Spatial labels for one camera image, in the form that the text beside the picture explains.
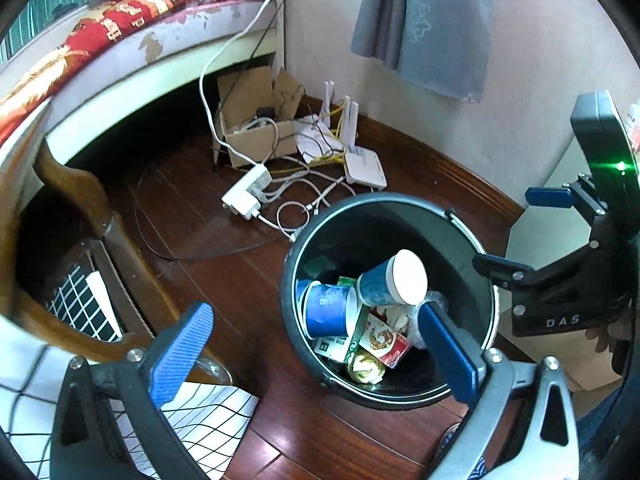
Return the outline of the person's right hand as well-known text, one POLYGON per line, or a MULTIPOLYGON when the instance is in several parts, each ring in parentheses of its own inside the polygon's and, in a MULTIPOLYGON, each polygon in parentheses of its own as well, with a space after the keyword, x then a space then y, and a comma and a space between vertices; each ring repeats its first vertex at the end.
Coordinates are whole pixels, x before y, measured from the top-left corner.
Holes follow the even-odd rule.
POLYGON ((616 340, 631 340, 631 332, 631 313, 626 310, 611 324, 587 328, 585 337, 596 341, 595 352, 603 353, 605 350, 612 352, 616 340))

